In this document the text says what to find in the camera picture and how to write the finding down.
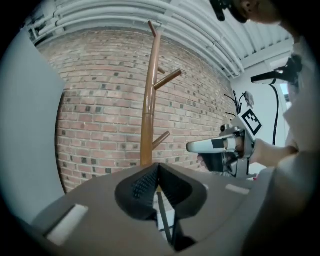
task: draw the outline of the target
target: white label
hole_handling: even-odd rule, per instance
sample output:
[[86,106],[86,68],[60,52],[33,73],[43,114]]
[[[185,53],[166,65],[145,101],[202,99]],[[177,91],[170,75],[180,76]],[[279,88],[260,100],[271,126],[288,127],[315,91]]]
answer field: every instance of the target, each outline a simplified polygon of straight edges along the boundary
[[239,187],[239,186],[235,186],[232,184],[228,184],[225,186],[226,190],[230,190],[232,192],[238,193],[238,194],[242,194],[242,195],[248,195],[250,190],[247,188],[243,188],[243,187]]

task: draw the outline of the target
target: wooden coat rack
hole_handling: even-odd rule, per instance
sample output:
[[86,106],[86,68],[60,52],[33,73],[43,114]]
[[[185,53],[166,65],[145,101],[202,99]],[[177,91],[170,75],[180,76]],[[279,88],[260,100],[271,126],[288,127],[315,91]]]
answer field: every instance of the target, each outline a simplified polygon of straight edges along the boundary
[[158,72],[165,74],[166,72],[159,67],[159,50],[161,33],[157,32],[151,21],[148,22],[153,34],[153,45],[150,55],[150,62],[145,83],[144,102],[142,111],[142,127],[141,127],[141,150],[140,150],[140,165],[152,164],[152,151],[158,147],[169,135],[166,131],[157,140],[154,140],[154,120],[155,120],[155,106],[156,106],[156,91],[162,86],[166,85],[176,77],[182,74],[178,69],[166,76],[164,79],[157,82]]

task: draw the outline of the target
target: white wall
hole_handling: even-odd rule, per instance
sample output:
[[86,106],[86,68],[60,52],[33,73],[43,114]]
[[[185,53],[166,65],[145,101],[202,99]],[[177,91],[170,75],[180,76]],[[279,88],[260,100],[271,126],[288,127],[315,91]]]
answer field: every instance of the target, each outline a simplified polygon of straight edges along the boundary
[[0,190],[11,213],[28,224],[65,194],[55,153],[64,87],[21,31],[0,63]]
[[[245,70],[239,78],[231,81],[232,89],[235,90],[238,99],[245,91],[249,91],[254,98],[253,112],[262,123],[262,129],[256,135],[256,138],[262,139],[267,143],[273,143],[273,133],[275,118],[277,112],[277,99],[274,90],[266,84],[251,83],[251,77],[270,72],[271,68],[266,62],[261,62]],[[282,93],[281,87],[276,85],[279,95],[279,115],[276,131],[276,146],[284,146],[288,134],[288,126],[285,124],[283,117],[287,110],[286,100]],[[246,106],[246,101],[242,98],[241,102]],[[250,166],[251,174],[258,174],[265,167],[254,163]]]

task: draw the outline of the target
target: white ceiling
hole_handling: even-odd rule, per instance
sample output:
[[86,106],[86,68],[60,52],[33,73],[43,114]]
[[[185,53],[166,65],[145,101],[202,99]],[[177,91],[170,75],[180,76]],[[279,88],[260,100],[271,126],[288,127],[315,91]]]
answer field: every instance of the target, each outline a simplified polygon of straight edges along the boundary
[[[151,20],[164,36],[190,48],[230,78],[290,51],[293,43],[277,25],[240,24],[228,11],[226,20],[219,22],[209,0],[56,0],[53,6],[52,14],[61,13],[55,13],[56,24],[65,31],[92,27],[149,31],[147,21]],[[53,35],[57,29],[52,26],[48,20],[46,33],[37,35],[36,41]]]

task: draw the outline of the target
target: brick wall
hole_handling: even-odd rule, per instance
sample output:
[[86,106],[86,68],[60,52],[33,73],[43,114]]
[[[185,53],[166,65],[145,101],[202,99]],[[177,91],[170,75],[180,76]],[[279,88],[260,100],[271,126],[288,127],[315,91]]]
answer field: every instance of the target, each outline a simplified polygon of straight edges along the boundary
[[[145,81],[153,38],[136,31],[83,30],[38,47],[66,81],[56,153],[67,191],[92,177],[139,165]],[[200,170],[186,143],[219,135],[234,113],[230,82],[206,62],[162,38],[159,66],[182,76],[157,92],[154,139],[171,135],[155,162]]]

